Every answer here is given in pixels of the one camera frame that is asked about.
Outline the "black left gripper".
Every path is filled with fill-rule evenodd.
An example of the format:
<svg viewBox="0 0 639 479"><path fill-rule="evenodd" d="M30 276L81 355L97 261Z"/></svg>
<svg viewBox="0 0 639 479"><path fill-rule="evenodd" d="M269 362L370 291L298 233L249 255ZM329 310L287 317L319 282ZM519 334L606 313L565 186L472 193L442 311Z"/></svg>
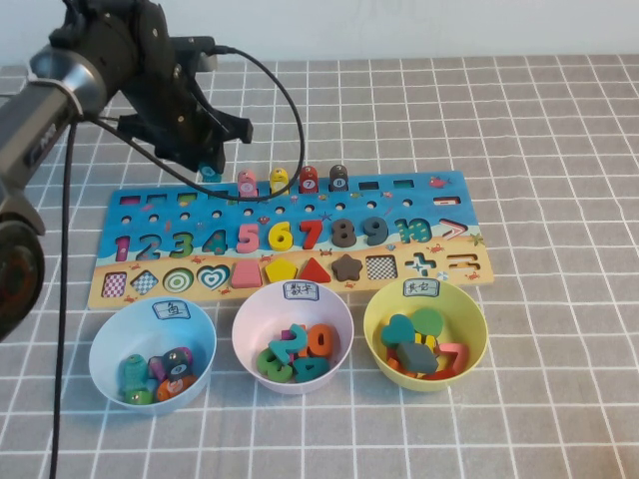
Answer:
<svg viewBox="0 0 639 479"><path fill-rule="evenodd" d="M195 74L202 58L213 51L211 37L171 37L162 7L151 1L131 4L129 26L139 64L122 87L138 119L126 120L119 130L155 147L155 155L195 172L223 170L223 142L250 144L249 119L218 112L219 123L202 99Z"/></svg>

